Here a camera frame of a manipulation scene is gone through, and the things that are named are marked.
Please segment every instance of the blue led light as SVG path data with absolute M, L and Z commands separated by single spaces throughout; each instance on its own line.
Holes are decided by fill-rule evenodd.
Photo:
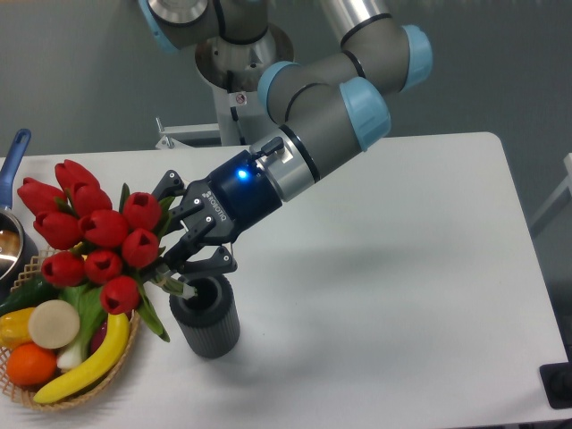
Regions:
M 241 179 L 242 181 L 245 181 L 248 178 L 248 172 L 245 170 L 238 170 L 236 172 L 236 175 L 239 177 L 239 179 Z

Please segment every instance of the white table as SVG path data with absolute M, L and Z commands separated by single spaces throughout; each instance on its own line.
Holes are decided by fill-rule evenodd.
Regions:
M 170 168 L 199 179 L 239 150 L 67 157 L 117 202 L 124 181 L 150 191 Z M 65 157 L 25 158 L 18 183 L 56 184 Z M 14 212 L 41 243 L 19 201 Z M 151 290 L 170 344 L 143 329 L 112 388 L 70 412 L 0 398 L 2 427 L 407 429 L 572 416 L 543 391 L 538 367 L 566 354 L 492 134 L 385 139 L 234 249 L 242 333 L 228 355 L 194 355 Z

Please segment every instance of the fake fruit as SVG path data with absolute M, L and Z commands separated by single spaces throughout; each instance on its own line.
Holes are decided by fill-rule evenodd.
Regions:
M 58 368 L 67 371 L 81 365 L 88 358 L 91 337 L 107 318 L 99 302 L 100 293 L 101 288 L 90 288 L 88 285 L 62 290 L 60 299 L 69 302 L 80 314 L 80 332 L 58 353 Z
M 0 346 L 15 349 L 31 342 L 28 332 L 29 317 L 34 308 L 24 308 L 0 317 Z
M 29 342 L 12 352 L 6 362 L 6 374 L 19 386 L 47 382 L 55 373 L 55 353 Z
M 46 301 L 32 312 L 28 321 L 30 338 L 44 349 L 59 349 L 73 341 L 80 330 L 80 315 L 65 301 Z
M 41 275 L 25 281 L 18 289 L 12 292 L 0 304 L 0 315 L 6 315 L 12 311 L 22 310 L 27 307 L 35 307 L 44 301 L 57 298 L 60 291 Z
M 119 361 L 129 339 L 129 320 L 124 314 L 107 317 L 107 335 L 97 351 L 80 366 L 60 375 L 34 396 L 38 404 L 51 404 L 88 387 Z
M 93 334 L 91 342 L 89 343 L 89 354 L 93 355 L 97 349 L 101 347 L 104 342 L 105 335 L 107 334 L 107 321 L 105 321 L 99 328 L 97 328 L 96 333 Z

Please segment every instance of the orange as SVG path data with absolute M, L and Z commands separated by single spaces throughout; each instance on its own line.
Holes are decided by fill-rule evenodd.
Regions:
M 41 384 L 52 378 L 56 364 L 52 350 L 29 342 L 12 351 L 6 362 L 6 374 L 12 383 L 19 386 Z

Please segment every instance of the black cylindrical holder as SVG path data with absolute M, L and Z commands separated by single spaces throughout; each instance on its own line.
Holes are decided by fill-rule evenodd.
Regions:
M 223 275 L 190 283 L 197 296 L 171 295 L 172 315 L 192 350 L 204 358 L 219 358 L 234 347 L 240 336 L 239 315 L 229 281 Z

